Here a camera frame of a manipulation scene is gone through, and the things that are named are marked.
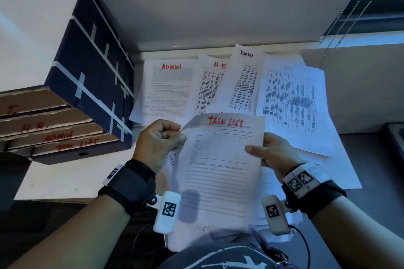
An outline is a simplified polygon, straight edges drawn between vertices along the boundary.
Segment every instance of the window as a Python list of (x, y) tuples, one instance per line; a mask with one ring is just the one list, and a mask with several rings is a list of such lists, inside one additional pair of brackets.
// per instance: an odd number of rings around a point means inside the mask
[(351, 0), (326, 34), (404, 30), (404, 0)]

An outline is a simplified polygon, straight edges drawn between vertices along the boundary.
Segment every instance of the wire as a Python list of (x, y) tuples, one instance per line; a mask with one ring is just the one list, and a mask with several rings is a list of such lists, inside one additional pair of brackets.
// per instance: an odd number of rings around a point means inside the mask
[(309, 269), (309, 268), (310, 268), (311, 257), (310, 257), (309, 245), (307, 244), (306, 238), (303, 236), (302, 232), (300, 232), (300, 230), (299, 230), (297, 227), (295, 227), (294, 225), (289, 225), (289, 227), (290, 227), (291, 229), (295, 229), (296, 231), (298, 231), (298, 233), (300, 234), (300, 236), (303, 238), (303, 241), (304, 241), (304, 243), (305, 243), (305, 245), (306, 245), (306, 248), (307, 248), (307, 256), (308, 256), (307, 269)]
[(139, 233), (137, 233), (136, 237), (134, 238), (133, 244), (132, 244), (132, 248), (130, 249), (130, 258), (129, 258), (129, 268), (132, 268), (132, 256), (133, 256), (133, 248), (134, 248), (134, 243), (136, 242), (137, 237), (139, 236), (139, 234), (143, 231), (143, 229), (145, 227), (147, 227), (149, 225), (149, 223), (145, 224), (139, 231)]

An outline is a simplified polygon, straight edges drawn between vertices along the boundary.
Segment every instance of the person's left hand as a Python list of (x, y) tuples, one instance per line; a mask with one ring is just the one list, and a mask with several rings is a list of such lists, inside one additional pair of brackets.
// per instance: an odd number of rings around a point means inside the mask
[(132, 159), (149, 166), (157, 174), (167, 161), (170, 151), (187, 139), (180, 134), (181, 125), (159, 119), (140, 132)]

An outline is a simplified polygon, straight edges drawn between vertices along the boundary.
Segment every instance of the white sensor device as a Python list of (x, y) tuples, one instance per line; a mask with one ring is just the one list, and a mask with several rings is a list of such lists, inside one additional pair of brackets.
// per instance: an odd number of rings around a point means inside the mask
[(267, 195), (261, 200), (268, 226), (274, 235), (284, 235), (291, 232), (286, 213), (295, 212), (295, 210), (288, 208), (285, 202), (286, 199), (280, 201), (275, 195)]
[(153, 231), (169, 234), (174, 229), (177, 220), (181, 195), (172, 191), (164, 192), (163, 196), (155, 195), (146, 205), (157, 209)]

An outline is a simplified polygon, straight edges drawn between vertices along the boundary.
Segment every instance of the person's right hand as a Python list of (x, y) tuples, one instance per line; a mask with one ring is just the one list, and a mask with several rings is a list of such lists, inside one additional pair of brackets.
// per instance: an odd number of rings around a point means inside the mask
[(280, 183), (294, 167), (306, 162), (300, 158), (286, 139), (270, 132), (264, 133), (263, 147), (247, 145), (245, 150), (248, 154), (265, 160), (266, 164), (275, 171)]

